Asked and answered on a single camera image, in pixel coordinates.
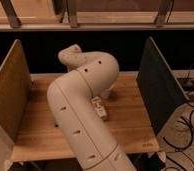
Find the black object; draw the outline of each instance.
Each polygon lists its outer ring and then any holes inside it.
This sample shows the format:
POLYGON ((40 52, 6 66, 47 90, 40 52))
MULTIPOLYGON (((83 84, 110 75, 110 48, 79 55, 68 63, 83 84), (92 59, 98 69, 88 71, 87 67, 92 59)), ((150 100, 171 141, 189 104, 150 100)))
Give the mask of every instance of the black object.
POLYGON ((148 159, 148 170, 149 171, 160 171, 161 169, 165 168, 165 163, 159 158, 157 153, 154 153, 148 159))
POLYGON ((174 110, 189 98, 151 37, 145 44, 137 82, 154 132, 158 134, 174 110))

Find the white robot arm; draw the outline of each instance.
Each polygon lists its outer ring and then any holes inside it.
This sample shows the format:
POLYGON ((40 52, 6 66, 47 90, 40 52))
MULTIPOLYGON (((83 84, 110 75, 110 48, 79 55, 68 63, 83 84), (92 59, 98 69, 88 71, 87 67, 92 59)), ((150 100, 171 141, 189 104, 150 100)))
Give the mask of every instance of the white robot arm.
MULTIPOLYGON (((102 52, 82 53, 82 50, 78 45, 72 45, 66 49, 61 50, 58 54, 58 58, 62 64, 67 66, 67 69, 70 72, 71 70, 76 69, 86 63, 94 61, 99 56, 103 58, 104 55, 106 55, 106 53, 102 52)), ((102 93, 100 93, 99 95, 100 97, 96 96, 91 100, 94 109, 97 111, 97 114, 100 116, 102 120, 107 120, 108 114, 106 112, 105 107, 103 106, 101 98, 108 99, 112 88, 113 85, 108 89, 104 90, 102 93)))
POLYGON ((78 48, 77 55, 94 57, 87 58, 90 61, 85 64, 76 62, 78 68, 71 67, 76 69, 49 86, 47 98, 55 120, 83 170, 135 171, 91 104, 93 97, 116 80, 118 63, 110 54, 103 52, 82 53, 78 48))

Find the wall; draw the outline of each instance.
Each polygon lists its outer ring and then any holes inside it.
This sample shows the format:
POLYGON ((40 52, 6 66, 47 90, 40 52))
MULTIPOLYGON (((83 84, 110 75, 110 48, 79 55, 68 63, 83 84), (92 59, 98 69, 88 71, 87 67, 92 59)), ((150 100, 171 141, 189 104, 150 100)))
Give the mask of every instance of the wall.
POLYGON ((194 62, 194 31, 0 32, 0 64, 14 39, 20 39, 31 73, 64 72, 58 52, 72 44, 83 51, 113 54, 122 71, 138 70, 145 40, 152 36, 172 69, 194 62))

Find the power strip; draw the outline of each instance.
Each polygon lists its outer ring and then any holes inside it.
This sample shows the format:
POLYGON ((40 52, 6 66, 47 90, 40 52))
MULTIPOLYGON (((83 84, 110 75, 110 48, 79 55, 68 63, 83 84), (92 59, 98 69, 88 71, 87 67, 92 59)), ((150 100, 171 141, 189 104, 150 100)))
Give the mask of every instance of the power strip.
POLYGON ((194 82, 194 78, 189 78, 189 79, 177 78, 177 79, 185 91, 194 91, 194 87, 193 87, 193 83, 192 83, 192 82, 194 82))

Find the metal bar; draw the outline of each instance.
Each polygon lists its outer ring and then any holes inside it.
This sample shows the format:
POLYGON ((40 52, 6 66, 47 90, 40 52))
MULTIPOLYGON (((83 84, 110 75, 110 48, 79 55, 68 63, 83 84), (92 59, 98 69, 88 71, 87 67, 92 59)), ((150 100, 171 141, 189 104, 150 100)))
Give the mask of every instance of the metal bar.
POLYGON ((194 24, 165 24, 157 27, 155 24, 80 24, 72 29, 69 24, 23 24, 18 29, 13 29, 9 24, 0 24, 0 32, 24 31, 145 31, 145 30, 194 30, 194 24))
POLYGON ((166 16, 168 11, 170 11, 171 4, 173 3, 172 0, 162 0, 158 14, 154 20, 154 23, 157 27, 161 27, 165 24, 166 16))
POLYGON ((19 28, 21 26, 21 21, 17 17, 14 7, 10 0, 0 0, 3 9, 8 17, 9 24, 12 28, 19 28))
POLYGON ((34 161, 30 161, 31 165, 34 166, 35 169, 37 169, 38 171, 43 171, 37 163, 35 163, 34 161))
POLYGON ((60 23, 63 22, 66 12, 66 1, 65 0, 52 0, 54 14, 60 15, 60 23))
POLYGON ((68 12, 68 21, 70 23, 71 28, 78 27, 76 1, 66 0, 66 7, 68 12))

